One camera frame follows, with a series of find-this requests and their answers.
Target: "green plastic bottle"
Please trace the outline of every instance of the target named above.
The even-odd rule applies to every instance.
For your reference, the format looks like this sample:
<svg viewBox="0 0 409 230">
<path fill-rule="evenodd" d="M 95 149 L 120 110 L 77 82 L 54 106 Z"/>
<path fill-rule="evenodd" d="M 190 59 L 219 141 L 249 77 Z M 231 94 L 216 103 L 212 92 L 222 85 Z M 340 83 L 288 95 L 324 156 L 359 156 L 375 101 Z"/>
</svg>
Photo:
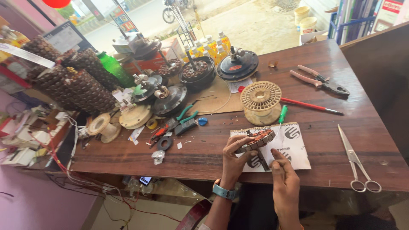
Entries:
<svg viewBox="0 0 409 230">
<path fill-rule="evenodd" d="M 126 88 L 136 86 L 133 77 L 122 68 L 121 64 L 113 56 L 107 55 L 105 51 L 98 53 L 97 56 L 104 68 L 113 74 L 123 86 Z"/>
</svg>

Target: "black rubber washer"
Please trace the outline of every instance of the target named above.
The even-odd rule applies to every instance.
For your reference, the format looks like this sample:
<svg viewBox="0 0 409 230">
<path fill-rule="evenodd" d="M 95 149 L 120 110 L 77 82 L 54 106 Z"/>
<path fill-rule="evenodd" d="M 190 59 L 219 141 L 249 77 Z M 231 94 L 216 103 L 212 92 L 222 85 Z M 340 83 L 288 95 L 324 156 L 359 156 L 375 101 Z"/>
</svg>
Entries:
<svg viewBox="0 0 409 230">
<path fill-rule="evenodd" d="M 168 143 L 165 146 L 162 146 L 162 143 L 164 141 L 167 141 Z M 164 137 L 159 139 L 156 146 L 157 146 L 158 150 L 166 151 L 172 146 L 172 144 L 173 144 L 173 139 L 170 136 L 164 136 Z"/>
</svg>

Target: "green screwdriver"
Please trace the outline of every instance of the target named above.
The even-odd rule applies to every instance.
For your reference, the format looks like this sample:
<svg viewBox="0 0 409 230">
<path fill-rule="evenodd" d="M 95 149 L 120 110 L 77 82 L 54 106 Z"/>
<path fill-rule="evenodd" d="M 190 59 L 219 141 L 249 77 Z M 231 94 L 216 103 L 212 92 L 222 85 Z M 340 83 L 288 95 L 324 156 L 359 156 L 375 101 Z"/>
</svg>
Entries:
<svg viewBox="0 0 409 230">
<path fill-rule="evenodd" d="M 288 110 L 287 105 L 284 105 L 280 113 L 280 118 L 279 118 L 280 126 L 279 126 L 279 130 L 277 131 L 277 136 L 280 133 L 281 124 L 284 122 L 284 118 L 285 118 L 285 115 L 287 114 L 287 110 Z"/>
</svg>

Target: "blue watch strap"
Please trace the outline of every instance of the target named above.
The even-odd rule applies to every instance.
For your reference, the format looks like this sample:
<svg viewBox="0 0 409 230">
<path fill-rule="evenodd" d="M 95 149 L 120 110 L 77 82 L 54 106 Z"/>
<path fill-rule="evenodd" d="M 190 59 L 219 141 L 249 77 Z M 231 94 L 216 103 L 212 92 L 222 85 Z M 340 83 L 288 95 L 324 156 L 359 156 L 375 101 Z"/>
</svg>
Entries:
<svg viewBox="0 0 409 230">
<path fill-rule="evenodd" d="M 228 200 L 234 200 L 234 197 L 236 196 L 235 190 L 227 190 L 220 187 L 219 185 L 214 185 L 213 193 Z"/>
</svg>

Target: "wristwatch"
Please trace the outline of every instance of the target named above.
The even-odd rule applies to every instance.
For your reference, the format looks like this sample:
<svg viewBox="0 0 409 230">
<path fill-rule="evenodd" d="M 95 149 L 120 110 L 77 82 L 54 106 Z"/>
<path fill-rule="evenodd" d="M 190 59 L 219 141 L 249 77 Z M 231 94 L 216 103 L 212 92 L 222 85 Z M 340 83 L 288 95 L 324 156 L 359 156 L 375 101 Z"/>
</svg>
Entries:
<svg viewBox="0 0 409 230">
<path fill-rule="evenodd" d="M 227 190 L 219 186 L 221 181 L 221 178 L 217 179 L 214 184 L 213 184 L 213 193 L 221 196 L 223 198 L 226 198 L 228 200 L 234 200 L 234 197 L 236 196 L 236 191 L 235 190 Z"/>
</svg>

